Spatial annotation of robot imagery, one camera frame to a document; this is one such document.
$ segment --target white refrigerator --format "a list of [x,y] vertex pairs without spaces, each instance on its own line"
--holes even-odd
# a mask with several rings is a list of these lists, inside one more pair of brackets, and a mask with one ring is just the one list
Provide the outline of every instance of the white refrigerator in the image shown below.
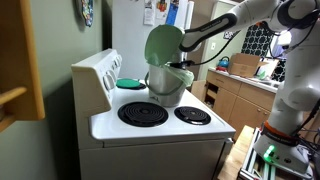
[[112,48],[122,56],[119,77],[144,79],[149,70],[144,57],[149,33],[162,24],[189,29],[193,5],[188,0],[114,0]]

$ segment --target white stove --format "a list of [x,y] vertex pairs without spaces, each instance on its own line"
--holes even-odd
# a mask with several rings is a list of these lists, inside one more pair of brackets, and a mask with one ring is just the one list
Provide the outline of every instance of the white stove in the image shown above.
[[[121,56],[112,49],[72,65],[82,179],[209,180],[216,176],[235,130],[188,91],[177,107],[163,107],[167,118],[162,124],[137,127],[124,122],[118,115],[124,105],[159,103],[149,98],[147,88],[117,88],[120,67]],[[176,116],[179,107],[194,107],[210,122],[187,123]]]

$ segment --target stove control panel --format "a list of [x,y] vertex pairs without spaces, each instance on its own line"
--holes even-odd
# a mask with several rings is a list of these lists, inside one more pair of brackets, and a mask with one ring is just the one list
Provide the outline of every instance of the stove control panel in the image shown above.
[[92,116],[109,111],[122,63],[107,49],[71,66],[76,111]]

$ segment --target stove burner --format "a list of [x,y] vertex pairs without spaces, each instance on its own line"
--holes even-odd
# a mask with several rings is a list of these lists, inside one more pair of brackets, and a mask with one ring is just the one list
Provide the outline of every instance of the stove burner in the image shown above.
[[118,110],[120,119],[137,127],[158,126],[168,119],[168,112],[161,106],[147,102],[132,102]]
[[194,125],[206,125],[211,121],[211,117],[206,112],[194,107],[178,107],[174,114],[184,122]]

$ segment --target oven door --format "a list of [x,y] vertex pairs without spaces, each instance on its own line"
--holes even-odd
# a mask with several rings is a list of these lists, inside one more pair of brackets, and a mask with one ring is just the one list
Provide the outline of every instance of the oven door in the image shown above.
[[82,180],[211,180],[225,140],[80,150]]

